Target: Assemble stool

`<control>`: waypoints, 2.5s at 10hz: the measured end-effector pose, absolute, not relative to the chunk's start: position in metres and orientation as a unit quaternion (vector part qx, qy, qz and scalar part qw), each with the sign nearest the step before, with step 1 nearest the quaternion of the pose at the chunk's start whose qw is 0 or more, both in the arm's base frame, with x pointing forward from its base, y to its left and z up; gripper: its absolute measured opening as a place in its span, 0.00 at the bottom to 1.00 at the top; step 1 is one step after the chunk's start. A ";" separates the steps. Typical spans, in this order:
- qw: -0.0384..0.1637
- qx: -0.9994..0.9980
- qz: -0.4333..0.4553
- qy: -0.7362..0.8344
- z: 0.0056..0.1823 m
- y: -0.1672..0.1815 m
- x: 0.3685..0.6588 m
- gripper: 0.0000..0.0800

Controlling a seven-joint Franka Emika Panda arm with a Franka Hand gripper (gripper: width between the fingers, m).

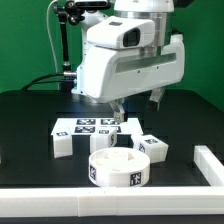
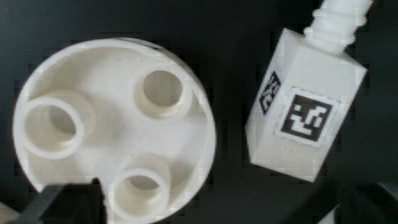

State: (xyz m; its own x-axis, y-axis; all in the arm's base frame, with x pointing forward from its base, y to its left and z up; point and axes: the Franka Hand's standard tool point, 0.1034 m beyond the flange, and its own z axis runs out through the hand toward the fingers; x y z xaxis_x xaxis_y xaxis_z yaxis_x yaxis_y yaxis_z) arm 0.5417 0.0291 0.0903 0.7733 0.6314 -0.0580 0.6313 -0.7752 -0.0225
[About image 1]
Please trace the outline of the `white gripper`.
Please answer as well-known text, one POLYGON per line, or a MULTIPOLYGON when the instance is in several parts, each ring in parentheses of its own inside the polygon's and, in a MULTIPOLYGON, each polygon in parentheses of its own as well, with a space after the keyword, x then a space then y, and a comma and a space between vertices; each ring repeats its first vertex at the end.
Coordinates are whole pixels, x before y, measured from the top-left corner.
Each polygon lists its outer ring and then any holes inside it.
POLYGON ((157 56, 151 55, 150 48, 117 51, 94 46, 85 57, 83 88, 97 102, 111 101, 114 120, 120 124, 127 121, 125 100, 120 98, 152 90, 147 106, 151 112, 158 111, 163 87, 182 79, 184 63, 181 34, 172 35, 157 56))

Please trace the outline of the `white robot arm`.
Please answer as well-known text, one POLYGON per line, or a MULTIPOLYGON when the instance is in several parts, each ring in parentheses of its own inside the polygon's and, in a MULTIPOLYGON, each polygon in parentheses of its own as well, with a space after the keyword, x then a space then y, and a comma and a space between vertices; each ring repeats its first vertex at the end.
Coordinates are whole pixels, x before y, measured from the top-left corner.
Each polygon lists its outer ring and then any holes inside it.
POLYGON ((184 74, 183 36, 171 32, 176 0, 74 0, 84 11, 82 62, 73 90, 108 103, 125 120, 124 99, 149 91, 158 105, 164 87, 184 74))

